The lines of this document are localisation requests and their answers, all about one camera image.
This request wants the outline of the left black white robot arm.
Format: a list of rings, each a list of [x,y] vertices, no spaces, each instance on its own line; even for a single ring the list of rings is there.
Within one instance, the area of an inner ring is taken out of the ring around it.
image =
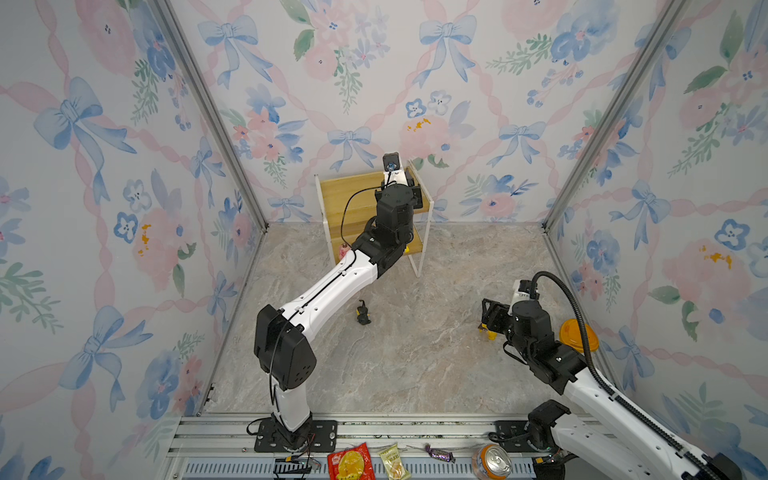
[[[423,207],[421,187],[385,183],[374,191],[376,214],[350,250],[321,280],[280,308],[257,314],[254,355],[264,373],[272,413],[259,422],[258,451],[300,451],[314,433],[305,382],[317,358],[312,343],[323,326],[353,296],[387,272],[415,238],[414,211]]]

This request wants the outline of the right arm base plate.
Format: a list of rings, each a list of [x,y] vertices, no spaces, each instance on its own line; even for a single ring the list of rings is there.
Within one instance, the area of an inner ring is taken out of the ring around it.
[[[488,439],[501,445],[507,452],[534,452],[538,428],[525,420],[497,420]]]

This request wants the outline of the black yellow shark toy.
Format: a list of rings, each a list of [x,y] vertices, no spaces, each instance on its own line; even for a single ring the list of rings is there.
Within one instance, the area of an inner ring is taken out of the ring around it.
[[[371,323],[369,310],[364,300],[360,300],[359,305],[356,308],[356,321],[360,325],[369,325]]]

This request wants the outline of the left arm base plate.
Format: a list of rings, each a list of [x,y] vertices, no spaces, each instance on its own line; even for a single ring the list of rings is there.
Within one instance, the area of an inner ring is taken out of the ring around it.
[[[296,431],[289,431],[273,416],[256,420],[255,432],[246,428],[254,437],[256,453],[332,453],[338,439],[338,422],[309,418]]]

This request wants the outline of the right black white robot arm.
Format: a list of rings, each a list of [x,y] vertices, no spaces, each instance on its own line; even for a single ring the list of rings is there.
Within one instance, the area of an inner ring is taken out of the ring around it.
[[[613,479],[742,478],[728,456],[709,455],[656,422],[600,372],[589,369],[583,355],[555,340],[549,315],[538,301],[509,306],[485,299],[480,324],[504,337],[508,355],[608,431],[595,432],[564,404],[548,400],[529,413],[525,432],[497,427],[502,446],[526,443],[550,455],[565,450]]]

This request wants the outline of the yellow figure toy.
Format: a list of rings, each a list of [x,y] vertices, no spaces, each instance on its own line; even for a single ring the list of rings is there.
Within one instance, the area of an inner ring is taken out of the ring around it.
[[[496,338],[497,338],[497,333],[496,333],[496,332],[493,332],[493,331],[491,331],[491,330],[489,330],[489,329],[487,328],[487,326],[486,326],[486,325],[484,325],[484,324],[481,324],[481,325],[478,327],[478,329],[479,329],[481,332],[483,332],[483,333],[485,333],[485,334],[487,335],[487,338],[488,338],[488,340],[489,340],[489,341],[495,341],[495,340],[496,340]]]

